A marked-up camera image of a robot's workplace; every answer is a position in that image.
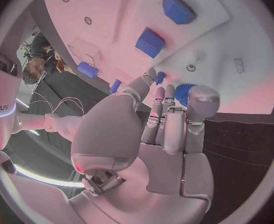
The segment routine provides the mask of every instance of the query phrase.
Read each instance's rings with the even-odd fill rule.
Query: man
[[[57,72],[57,62],[62,61],[42,32],[32,41],[31,55],[32,60],[27,63],[23,70],[23,81],[28,85],[37,83],[44,71],[47,74]],[[64,64],[64,71],[73,73],[66,64]]]

